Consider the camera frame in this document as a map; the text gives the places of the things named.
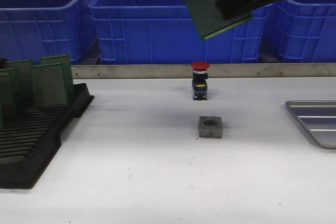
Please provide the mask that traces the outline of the silver metal tray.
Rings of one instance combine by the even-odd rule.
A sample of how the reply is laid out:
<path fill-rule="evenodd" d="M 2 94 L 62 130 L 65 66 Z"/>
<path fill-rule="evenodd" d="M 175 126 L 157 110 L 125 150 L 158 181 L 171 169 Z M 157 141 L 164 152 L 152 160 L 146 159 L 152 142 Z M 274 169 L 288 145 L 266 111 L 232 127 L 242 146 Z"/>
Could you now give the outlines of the silver metal tray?
<path fill-rule="evenodd" d="M 335 149 L 335 101 L 287 101 L 286 108 L 320 146 Z"/>

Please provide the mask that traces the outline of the black slotted board rack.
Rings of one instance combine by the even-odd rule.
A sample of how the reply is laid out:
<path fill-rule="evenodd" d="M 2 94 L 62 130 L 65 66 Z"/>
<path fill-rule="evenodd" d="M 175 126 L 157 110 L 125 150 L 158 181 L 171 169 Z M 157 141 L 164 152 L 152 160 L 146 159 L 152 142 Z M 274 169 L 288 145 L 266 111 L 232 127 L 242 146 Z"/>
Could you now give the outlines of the black slotted board rack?
<path fill-rule="evenodd" d="M 68 106 L 27 106 L 1 129 L 1 188 L 31 189 L 61 147 L 61 133 L 80 118 L 94 97 L 85 83 L 76 84 Z"/>

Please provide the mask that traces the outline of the centre blue plastic crate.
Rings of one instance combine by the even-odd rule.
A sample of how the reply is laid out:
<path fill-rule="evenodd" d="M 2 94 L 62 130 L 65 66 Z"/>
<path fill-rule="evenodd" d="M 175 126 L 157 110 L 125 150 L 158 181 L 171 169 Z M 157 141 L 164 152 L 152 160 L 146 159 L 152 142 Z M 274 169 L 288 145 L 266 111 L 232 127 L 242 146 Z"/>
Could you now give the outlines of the centre blue plastic crate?
<path fill-rule="evenodd" d="M 252 20 L 209 40 L 200 38 L 184 0 L 91 0 L 89 9 L 109 65 L 254 63 L 269 6 Z"/>

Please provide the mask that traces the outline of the blue plastic crate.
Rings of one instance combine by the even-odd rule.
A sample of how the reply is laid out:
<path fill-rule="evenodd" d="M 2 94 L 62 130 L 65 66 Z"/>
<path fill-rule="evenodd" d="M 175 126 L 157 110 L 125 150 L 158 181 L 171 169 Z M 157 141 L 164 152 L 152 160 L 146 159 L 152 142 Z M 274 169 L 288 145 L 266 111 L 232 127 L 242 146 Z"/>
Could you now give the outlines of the blue plastic crate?
<path fill-rule="evenodd" d="M 335 0 L 272 4 L 263 42 L 280 62 L 335 62 Z"/>
<path fill-rule="evenodd" d="M 1 57 L 32 59 L 69 54 L 79 63 L 96 32 L 91 0 L 1 0 Z"/>
<path fill-rule="evenodd" d="M 184 0 L 91 0 L 89 9 L 109 65 L 254 63 L 269 6 L 252 20 L 209 40 L 200 38 Z"/>

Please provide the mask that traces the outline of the right blue plastic crate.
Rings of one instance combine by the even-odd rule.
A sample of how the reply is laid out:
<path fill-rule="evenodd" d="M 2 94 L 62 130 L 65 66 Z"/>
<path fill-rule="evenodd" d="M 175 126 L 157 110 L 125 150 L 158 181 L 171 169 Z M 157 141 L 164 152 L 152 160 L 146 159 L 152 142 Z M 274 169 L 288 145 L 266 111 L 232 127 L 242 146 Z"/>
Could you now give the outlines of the right blue plastic crate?
<path fill-rule="evenodd" d="M 280 62 L 335 62 L 335 0 L 272 4 L 263 42 Z"/>

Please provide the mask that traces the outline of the red emergency stop button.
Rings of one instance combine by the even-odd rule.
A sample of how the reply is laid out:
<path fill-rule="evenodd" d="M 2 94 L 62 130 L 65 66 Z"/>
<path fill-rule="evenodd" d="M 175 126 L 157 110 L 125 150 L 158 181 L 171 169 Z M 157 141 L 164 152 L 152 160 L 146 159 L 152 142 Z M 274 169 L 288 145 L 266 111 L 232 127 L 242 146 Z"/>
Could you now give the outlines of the red emergency stop button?
<path fill-rule="evenodd" d="M 210 64 L 205 61 L 195 61 L 191 63 L 193 68 L 192 89 L 193 100 L 202 101 L 207 100 L 207 70 Z"/>

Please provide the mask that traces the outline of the left blue plastic crate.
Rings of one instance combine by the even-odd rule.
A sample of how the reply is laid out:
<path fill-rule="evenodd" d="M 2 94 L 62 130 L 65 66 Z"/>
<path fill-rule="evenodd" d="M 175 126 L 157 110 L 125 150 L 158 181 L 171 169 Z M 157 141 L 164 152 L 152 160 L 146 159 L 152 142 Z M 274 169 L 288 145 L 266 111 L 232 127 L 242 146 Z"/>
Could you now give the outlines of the left blue plastic crate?
<path fill-rule="evenodd" d="M 91 0 L 1 0 L 1 57 L 32 59 L 69 54 L 79 63 L 96 32 Z"/>

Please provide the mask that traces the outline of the grey metal clamp block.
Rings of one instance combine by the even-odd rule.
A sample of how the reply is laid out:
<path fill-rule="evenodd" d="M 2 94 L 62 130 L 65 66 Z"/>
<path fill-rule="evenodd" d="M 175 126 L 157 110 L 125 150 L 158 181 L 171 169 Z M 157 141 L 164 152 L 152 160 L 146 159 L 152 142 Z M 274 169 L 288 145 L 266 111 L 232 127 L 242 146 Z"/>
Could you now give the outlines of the grey metal clamp block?
<path fill-rule="evenodd" d="M 202 138 L 222 138 L 223 122 L 219 116 L 200 116 L 198 136 Z"/>

